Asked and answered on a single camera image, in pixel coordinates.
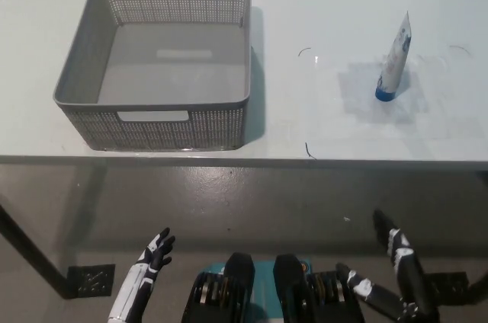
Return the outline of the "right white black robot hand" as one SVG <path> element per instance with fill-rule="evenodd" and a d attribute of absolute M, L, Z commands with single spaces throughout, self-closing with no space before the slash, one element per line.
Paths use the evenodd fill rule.
<path fill-rule="evenodd" d="M 394 322 L 439 322 L 438 307 L 430 293 L 416 250 L 402 230 L 382 210 L 373 212 L 377 240 L 393 266 L 400 293 L 396 294 L 337 263 L 338 275 L 356 298 Z"/>

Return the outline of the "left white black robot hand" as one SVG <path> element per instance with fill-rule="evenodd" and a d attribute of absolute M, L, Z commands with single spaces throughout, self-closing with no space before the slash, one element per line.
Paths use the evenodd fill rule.
<path fill-rule="evenodd" d="M 175 236 L 163 229 L 144 248 L 127 273 L 108 316 L 108 322 L 141 322 L 160 270 L 172 261 L 169 256 Z"/>

